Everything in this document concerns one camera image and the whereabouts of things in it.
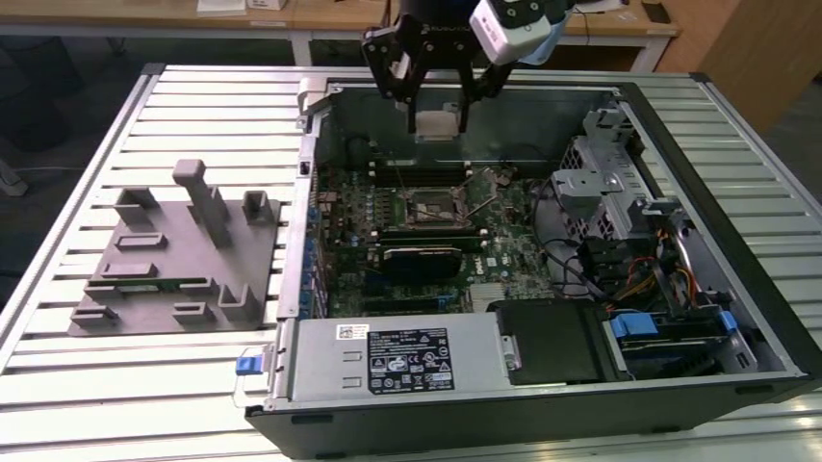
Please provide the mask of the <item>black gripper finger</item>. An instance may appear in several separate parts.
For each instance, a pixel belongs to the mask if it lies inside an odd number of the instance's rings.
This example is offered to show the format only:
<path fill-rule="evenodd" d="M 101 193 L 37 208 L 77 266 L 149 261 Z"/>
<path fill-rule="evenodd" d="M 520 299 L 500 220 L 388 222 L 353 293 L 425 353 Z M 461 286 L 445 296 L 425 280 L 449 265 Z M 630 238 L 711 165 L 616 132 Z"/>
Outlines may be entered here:
<path fill-rule="evenodd" d="M 421 24 L 369 28 L 360 49 L 377 90 L 405 106 L 405 126 L 416 133 L 416 99 L 428 72 L 428 50 Z"/>
<path fill-rule="evenodd" d="M 461 86 L 459 100 L 459 133 L 463 133 L 468 123 L 469 107 L 483 98 L 495 98 L 507 82 L 513 64 L 491 64 L 479 78 L 473 78 L 472 68 L 468 64 L 457 66 L 457 73 Z"/>

